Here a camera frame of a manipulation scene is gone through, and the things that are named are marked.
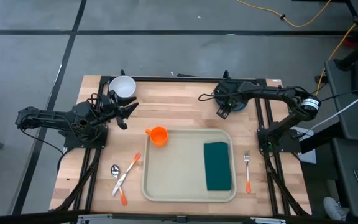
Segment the orange plastic mug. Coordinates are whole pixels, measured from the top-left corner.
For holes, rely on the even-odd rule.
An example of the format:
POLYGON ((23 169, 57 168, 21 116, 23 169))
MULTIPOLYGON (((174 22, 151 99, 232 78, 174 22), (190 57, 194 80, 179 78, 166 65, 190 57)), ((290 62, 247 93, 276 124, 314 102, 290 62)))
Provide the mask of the orange plastic mug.
POLYGON ((168 131, 164 127, 156 126, 152 129, 146 129, 145 133, 157 147, 165 146, 168 141, 168 131))

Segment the orange-handled metal knife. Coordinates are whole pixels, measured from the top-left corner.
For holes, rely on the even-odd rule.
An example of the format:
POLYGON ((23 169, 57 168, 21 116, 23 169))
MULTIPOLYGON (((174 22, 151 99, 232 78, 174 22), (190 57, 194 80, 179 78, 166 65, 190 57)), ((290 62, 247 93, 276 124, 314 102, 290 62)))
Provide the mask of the orange-handled metal knife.
POLYGON ((128 173, 131 171, 132 167, 135 165, 135 163, 140 159, 141 154, 137 153, 135 155, 135 158, 132 160, 131 164, 129 165, 129 167, 127 168, 127 170, 125 171, 125 173, 120 177, 120 179, 117 181, 116 185, 114 186, 113 190, 112 190, 112 195, 115 196, 116 192, 119 190, 119 188, 121 187, 122 183, 125 181, 128 173))

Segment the person's red shoe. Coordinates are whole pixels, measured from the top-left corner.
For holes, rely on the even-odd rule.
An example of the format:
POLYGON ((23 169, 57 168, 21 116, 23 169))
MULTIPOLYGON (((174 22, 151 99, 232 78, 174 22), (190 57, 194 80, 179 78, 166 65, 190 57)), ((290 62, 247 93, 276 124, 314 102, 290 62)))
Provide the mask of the person's red shoe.
POLYGON ((357 36, 346 37, 342 44, 349 48, 356 48, 358 47, 358 37, 357 36))

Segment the black aluminium table frame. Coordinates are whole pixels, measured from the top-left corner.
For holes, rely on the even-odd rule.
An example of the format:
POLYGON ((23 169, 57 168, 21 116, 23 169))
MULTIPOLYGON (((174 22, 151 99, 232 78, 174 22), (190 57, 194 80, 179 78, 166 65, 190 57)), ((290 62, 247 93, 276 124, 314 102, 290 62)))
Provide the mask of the black aluminium table frame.
POLYGON ((287 202, 277 184, 267 177, 257 140, 258 128, 289 115, 284 102, 251 100, 244 110, 221 119, 212 101, 198 101, 203 93, 212 92, 218 84, 217 78, 137 77, 136 82, 139 105, 127 122, 128 128, 121 130, 115 123, 109 125, 110 134, 101 151, 96 179, 85 184, 86 189, 94 190, 90 205, 92 213, 270 217, 274 211, 284 211, 287 202), (127 205, 123 206, 120 193, 112 195, 117 179, 111 175, 111 167, 117 164, 121 177, 135 154, 143 153, 145 130, 159 125, 168 128, 218 128, 227 132, 234 144, 236 196, 227 203, 153 202, 141 191, 141 157, 121 185, 127 199, 127 205), (250 194, 246 191, 246 151, 250 152, 250 194))

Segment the black mount bar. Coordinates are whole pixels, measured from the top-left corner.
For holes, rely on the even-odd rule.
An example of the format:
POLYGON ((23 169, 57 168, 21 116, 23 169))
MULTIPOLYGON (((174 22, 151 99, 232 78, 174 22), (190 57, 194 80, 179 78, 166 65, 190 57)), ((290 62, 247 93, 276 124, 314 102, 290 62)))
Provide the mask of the black mount bar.
MULTIPOLYGON (((176 223, 186 222, 251 222, 258 218, 251 216, 224 216, 224 215, 161 215, 161 214, 129 214, 129 213, 90 213, 87 210, 51 211, 44 213, 28 213, 20 215, 0 216, 0 224, 59 224, 84 220, 86 217, 101 217, 120 220, 158 220, 176 223)), ((335 221, 312 216, 295 216, 278 214, 272 219, 285 220, 286 224, 358 224, 356 221, 335 221)))

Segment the orange-handled metal spoon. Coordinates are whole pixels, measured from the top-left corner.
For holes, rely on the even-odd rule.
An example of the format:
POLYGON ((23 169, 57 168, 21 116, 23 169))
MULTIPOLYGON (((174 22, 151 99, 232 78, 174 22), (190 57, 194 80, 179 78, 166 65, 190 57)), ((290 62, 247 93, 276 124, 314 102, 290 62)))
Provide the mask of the orange-handled metal spoon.
MULTIPOLYGON (((117 164, 113 164, 111 167, 111 175, 117 179, 117 182, 119 182, 120 179, 120 170, 119 170, 119 166, 117 164)), ((120 193, 120 197, 121 197, 121 203, 123 206, 127 205, 127 199, 126 196, 124 194, 124 191, 122 190, 121 186, 119 186, 117 188, 117 191, 120 193)))

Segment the dark grey side desk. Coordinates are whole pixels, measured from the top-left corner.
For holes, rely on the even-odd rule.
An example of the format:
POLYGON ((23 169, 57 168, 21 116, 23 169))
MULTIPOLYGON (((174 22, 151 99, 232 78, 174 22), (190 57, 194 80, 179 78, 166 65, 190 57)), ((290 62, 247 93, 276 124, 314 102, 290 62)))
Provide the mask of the dark grey side desk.
POLYGON ((333 102, 343 132, 342 138, 333 139, 335 156, 345 190, 345 197, 351 213, 358 217, 358 181, 354 174, 358 170, 358 95, 351 90, 351 69, 340 70, 334 61, 324 63, 331 85, 333 102))

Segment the white bowl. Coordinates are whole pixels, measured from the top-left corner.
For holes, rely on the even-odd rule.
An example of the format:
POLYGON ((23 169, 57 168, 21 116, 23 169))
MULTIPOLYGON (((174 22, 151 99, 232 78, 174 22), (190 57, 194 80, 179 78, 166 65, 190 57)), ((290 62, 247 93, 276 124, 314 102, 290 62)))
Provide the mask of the white bowl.
POLYGON ((136 91, 136 82, 129 76, 119 76, 110 82, 108 91, 114 91, 123 98, 132 97, 136 91))

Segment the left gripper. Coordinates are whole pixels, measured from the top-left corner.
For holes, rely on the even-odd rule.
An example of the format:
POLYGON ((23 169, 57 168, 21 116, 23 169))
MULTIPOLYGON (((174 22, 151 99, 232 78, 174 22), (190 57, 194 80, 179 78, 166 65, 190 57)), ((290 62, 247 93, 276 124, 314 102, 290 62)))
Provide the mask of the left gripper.
POLYGON ((138 107, 139 103, 135 102, 136 97, 123 98, 116 93, 111 95, 100 96, 99 120, 100 122, 110 122, 116 118, 118 123, 123 123, 123 119, 128 119, 132 112, 138 107))

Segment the person's grey shoe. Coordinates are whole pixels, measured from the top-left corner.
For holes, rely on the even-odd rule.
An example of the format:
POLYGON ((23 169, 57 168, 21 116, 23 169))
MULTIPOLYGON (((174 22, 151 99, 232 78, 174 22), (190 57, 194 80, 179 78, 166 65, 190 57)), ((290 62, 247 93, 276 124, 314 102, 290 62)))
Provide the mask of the person's grey shoe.
POLYGON ((340 221, 346 220, 349 209, 341 207, 332 197, 325 197, 323 199, 323 206, 330 219, 340 221))

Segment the orange-handled metal fork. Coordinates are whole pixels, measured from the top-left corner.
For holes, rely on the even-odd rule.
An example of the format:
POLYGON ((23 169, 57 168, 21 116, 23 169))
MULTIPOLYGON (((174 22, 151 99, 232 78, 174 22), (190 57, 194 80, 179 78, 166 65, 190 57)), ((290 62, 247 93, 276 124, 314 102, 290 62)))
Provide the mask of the orange-handled metal fork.
POLYGON ((250 186, 250 175, 249 175, 249 162, 250 162, 250 152, 246 151, 244 153, 244 162, 246 165, 246 191, 248 194, 250 194, 251 191, 251 186, 250 186))

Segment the beige plastic tray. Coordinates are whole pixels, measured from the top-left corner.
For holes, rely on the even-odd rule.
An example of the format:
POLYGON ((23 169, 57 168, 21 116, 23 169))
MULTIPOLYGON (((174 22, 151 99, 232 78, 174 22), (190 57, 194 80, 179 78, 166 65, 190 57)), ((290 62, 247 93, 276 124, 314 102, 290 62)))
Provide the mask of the beige plastic tray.
POLYGON ((232 138, 222 129, 169 129, 168 141, 155 146, 145 138, 142 193, 154 202, 225 203, 237 193, 232 138), (229 191, 208 191, 204 167, 204 143, 228 144, 231 167, 229 191))

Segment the dark green napkin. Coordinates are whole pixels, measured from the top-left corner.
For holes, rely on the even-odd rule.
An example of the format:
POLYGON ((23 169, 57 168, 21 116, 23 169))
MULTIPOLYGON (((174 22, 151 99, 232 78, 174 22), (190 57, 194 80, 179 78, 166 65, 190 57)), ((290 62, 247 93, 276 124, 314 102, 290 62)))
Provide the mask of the dark green napkin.
POLYGON ((204 167, 208 191, 229 191, 232 189, 227 143, 204 143, 204 167))

